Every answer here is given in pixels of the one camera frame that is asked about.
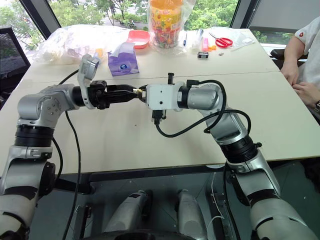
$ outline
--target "scissors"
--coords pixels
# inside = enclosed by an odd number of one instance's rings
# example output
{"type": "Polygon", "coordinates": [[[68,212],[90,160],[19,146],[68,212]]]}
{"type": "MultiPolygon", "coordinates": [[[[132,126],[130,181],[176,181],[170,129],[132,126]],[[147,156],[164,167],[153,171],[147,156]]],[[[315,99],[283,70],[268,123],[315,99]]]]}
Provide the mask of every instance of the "scissors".
{"type": "Polygon", "coordinates": [[[215,45],[217,45],[219,48],[226,49],[234,43],[231,39],[225,38],[225,37],[216,37],[211,32],[209,34],[215,38],[215,45]]]}

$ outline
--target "black chair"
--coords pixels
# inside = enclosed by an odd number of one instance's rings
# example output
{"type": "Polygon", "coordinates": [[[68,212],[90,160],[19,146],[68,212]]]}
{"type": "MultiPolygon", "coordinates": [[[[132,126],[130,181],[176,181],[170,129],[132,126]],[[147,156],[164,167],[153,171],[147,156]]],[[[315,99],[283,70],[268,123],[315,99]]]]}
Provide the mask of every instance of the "black chair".
{"type": "Polygon", "coordinates": [[[12,28],[0,28],[0,109],[29,67],[12,28]]]}
{"type": "MultiPolygon", "coordinates": [[[[273,49],[271,51],[271,56],[274,58],[273,62],[275,63],[275,65],[277,65],[277,67],[279,69],[282,68],[282,66],[284,65],[284,60],[285,60],[285,49],[273,49]]],[[[308,58],[308,54],[307,55],[302,55],[299,59],[298,59],[298,66],[302,65],[305,63],[305,61],[300,61],[300,60],[305,60],[308,58]]]]}

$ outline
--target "purple tissue box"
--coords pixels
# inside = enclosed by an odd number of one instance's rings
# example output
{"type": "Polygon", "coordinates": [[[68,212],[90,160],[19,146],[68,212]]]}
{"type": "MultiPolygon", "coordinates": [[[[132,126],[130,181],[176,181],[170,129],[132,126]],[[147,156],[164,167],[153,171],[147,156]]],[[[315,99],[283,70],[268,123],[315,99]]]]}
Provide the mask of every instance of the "purple tissue box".
{"type": "Polygon", "coordinates": [[[113,77],[139,73],[134,43],[124,42],[108,52],[108,66],[113,77]]]}

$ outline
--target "marker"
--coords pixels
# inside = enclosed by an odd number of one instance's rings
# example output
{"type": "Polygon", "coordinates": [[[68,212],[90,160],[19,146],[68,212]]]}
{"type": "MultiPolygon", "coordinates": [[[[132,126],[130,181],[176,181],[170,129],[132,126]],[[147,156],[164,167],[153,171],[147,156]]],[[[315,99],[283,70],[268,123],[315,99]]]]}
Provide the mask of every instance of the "marker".
{"type": "Polygon", "coordinates": [[[183,46],[186,46],[187,44],[187,32],[185,32],[185,40],[183,40],[183,46]]]}
{"type": "Polygon", "coordinates": [[[205,37],[202,42],[202,51],[208,52],[208,38],[205,37]]]}

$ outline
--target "person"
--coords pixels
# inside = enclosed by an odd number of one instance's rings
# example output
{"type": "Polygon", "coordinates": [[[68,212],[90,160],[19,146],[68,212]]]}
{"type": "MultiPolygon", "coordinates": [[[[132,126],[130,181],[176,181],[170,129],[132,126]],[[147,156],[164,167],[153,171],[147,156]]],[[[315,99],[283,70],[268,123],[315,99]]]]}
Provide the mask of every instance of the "person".
{"type": "Polygon", "coordinates": [[[294,91],[311,110],[317,114],[320,103],[320,16],[298,30],[284,50],[282,74],[294,91]],[[300,67],[298,59],[308,54],[300,67]]]}

